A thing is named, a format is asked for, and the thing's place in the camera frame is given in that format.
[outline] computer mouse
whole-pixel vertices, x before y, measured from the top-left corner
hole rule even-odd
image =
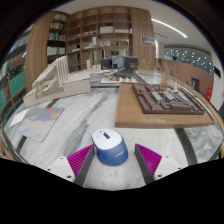
[[[91,138],[96,147],[97,158],[103,164],[117,166],[127,160],[127,146],[118,132],[108,128],[101,128],[95,131]]]

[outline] fluorescent light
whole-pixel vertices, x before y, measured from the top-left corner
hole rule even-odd
[[[26,52],[23,54],[22,58],[24,58],[25,55],[26,55]]]
[[[184,38],[187,38],[187,35],[186,35],[186,34],[180,32],[179,30],[175,29],[174,27],[172,27],[172,26],[170,26],[170,25],[168,25],[168,24],[166,24],[166,23],[163,23],[163,22],[161,22],[161,21],[159,21],[159,20],[156,20],[156,19],[152,19],[152,21],[157,22],[157,23],[160,23],[160,24],[162,24],[162,25],[164,25],[164,26],[167,26],[167,27],[169,27],[170,29],[173,29],[173,30],[175,30],[176,32],[178,32],[178,33],[180,33],[181,35],[183,35]]]

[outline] ceiling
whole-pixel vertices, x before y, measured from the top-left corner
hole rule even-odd
[[[209,53],[209,44],[204,36],[197,30],[195,25],[191,23],[185,16],[176,10],[151,0],[75,0],[65,5],[62,5],[55,10],[63,11],[68,14],[82,11],[88,8],[100,6],[130,6],[149,10],[151,18],[166,23],[180,32],[187,35],[188,38],[183,38],[181,34],[168,28],[160,23],[153,22],[155,39],[163,42],[165,47],[176,45],[178,47],[188,47],[202,50]]]

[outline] white architectural model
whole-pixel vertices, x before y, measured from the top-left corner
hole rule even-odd
[[[67,56],[57,58],[33,83],[36,98],[63,92],[62,84],[70,78]]]
[[[26,107],[39,103],[91,92],[90,75],[84,70],[69,73],[67,56],[57,58],[32,84],[32,90],[23,98]]]

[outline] pink foam piece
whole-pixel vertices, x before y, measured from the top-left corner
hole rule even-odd
[[[86,156],[88,155],[89,150],[92,148],[92,146],[93,145],[87,146],[86,148],[81,149],[78,152],[75,152],[74,154],[67,157],[75,176],[78,175],[80,169],[82,168]]]
[[[150,173],[152,174],[152,176],[154,176],[154,173],[156,172],[156,169],[160,163],[160,160],[162,159],[162,156],[142,145],[138,145],[138,144],[136,145],[140,153],[142,154],[142,157],[145,160],[145,163]]]

